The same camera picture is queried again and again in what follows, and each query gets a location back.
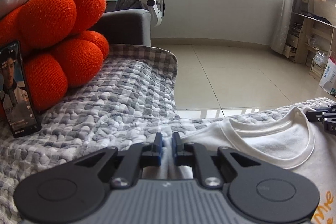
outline white t-shirt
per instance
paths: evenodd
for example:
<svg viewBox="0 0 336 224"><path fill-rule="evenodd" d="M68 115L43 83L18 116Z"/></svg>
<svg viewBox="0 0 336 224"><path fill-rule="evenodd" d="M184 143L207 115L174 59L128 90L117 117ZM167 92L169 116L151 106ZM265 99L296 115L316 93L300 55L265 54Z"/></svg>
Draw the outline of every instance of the white t-shirt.
<svg viewBox="0 0 336 224"><path fill-rule="evenodd" d="M312 222L332 224L336 223L336 136L325 133L321 123L308 122L304 114L308 110L311 109L301 111L294 107L282 119L265 124L245 124L225 118L182 140L203 144L213 151L219 146L229 146L309 178L320 191L320 204ZM170 161L169 178L193 177L191 168L177 168Z"/></svg>

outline gray checkered blanket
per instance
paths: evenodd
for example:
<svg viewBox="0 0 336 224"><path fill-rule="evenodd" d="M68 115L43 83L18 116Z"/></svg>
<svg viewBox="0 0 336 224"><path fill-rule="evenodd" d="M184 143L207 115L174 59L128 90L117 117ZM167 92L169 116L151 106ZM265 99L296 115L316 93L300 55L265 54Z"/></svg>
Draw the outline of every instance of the gray checkered blanket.
<svg viewBox="0 0 336 224"><path fill-rule="evenodd" d="M175 56L162 49L111 45L101 71L82 88L70 90L57 105L41 115L42 130L14 139L0 123L0 220L21 219L13 192L25 177L107 146L128 149L153 141L155 133L165 138L173 132L189 134L217 119L181 119L176 114ZM317 98L296 104L322 107L331 104ZM232 117L245 123L271 122L292 106Z"/></svg>

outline metal screw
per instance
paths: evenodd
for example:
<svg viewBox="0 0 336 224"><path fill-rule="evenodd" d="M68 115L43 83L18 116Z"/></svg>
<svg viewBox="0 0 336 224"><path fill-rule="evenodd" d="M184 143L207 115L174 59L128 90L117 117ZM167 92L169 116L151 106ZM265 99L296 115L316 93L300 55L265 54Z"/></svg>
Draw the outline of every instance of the metal screw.
<svg viewBox="0 0 336 224"><path fill-rule="evenodd" d="M204 182L207 186L218 186L220 185L221 180L219 178L209 177L206 178Z"/></svg>
<svg viewBox="0 0 336 224"><path fill-rule="evenodd" d="M125 187L129 184L128 181L124 178L115 178L112 180L112 183L115 186L120 186L120 187Z"/></svg>
<svg viewBox="0 0 336 224"><path fill-rule="evenodd" d="M165 182L162 184L163 187L170 187L171 186L171 183L170 182Z"/></svg>

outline shopping bag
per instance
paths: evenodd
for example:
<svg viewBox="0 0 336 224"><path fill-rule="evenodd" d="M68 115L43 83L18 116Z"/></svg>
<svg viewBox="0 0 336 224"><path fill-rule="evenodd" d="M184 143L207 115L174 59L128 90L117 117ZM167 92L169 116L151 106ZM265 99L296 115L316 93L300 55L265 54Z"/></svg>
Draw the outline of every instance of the shopping bag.
<svg viewBox="0 0 336 224"><path fill-rule="evenodd" d="M330 58L319 85L329 94L336 94L336 64Z"/></svg>

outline white wall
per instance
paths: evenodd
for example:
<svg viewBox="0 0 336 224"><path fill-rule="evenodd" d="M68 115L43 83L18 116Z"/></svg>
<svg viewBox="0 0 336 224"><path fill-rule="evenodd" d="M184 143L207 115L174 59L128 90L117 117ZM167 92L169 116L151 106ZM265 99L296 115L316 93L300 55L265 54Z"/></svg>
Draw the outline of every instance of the white wall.
<svg viewBox="0 0 336 224"><path fill-rule="evenodd" d="M165 0L152 37L213 38L270 44L282 0Z"/></svg>

